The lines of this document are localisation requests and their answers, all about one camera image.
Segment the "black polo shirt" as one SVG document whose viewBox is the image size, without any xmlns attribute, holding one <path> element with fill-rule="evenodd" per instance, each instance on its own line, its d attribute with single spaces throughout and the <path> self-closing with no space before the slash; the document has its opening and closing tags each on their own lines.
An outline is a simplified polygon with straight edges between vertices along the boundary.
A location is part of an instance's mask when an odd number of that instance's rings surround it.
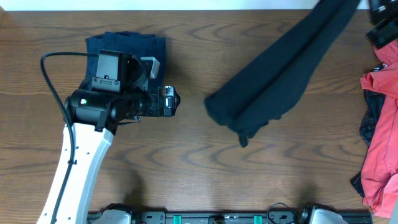
<svg viewBox="0 0 398 224">
<path fill-rule="evenodd" d="M 241 147 L 300 100 L 359 0 L 322 0 L 299 23 L 205 99 L 206 111 L 238 135 Z"/>
</svg>

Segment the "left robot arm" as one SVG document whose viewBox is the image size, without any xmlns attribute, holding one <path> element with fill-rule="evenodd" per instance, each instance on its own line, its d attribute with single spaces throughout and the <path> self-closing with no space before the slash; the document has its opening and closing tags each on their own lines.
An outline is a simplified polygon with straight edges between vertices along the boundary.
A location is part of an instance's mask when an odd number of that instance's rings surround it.
<svg viewBox="0 0 398 224">
<path fill-rule="evenodd" d="M 94 76 L 82 81 L 62 102 L 45 69 L 40 68 L 63 114 L 65 128 L 60 160 L 39 223 L 86 223 L 102 161 L 118 126 L 142 117 L 172 117 L 180 96 L 172 86 L 151 86 L 158 80 L 155 57 L 101 50 Z"/>
</svg>

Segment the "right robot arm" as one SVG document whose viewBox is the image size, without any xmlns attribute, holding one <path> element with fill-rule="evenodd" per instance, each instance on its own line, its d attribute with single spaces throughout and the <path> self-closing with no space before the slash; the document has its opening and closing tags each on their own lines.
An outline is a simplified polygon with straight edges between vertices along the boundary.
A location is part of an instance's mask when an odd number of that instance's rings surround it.
<svg viewBox="0 0 398 224">
<path fill-rule="evenodd" d="M 359 173 L 364 192 L 363 202 L 373 213 L 397 216 L 397 2 L 370 1 L 374 28 L 367 37 L 374 45 L 376 56 L 385 67 L 361 78 L 361 87 L 369 93 L 385 96 L 381 115 L 375 120 L 363 168 Z"/>
</svg>

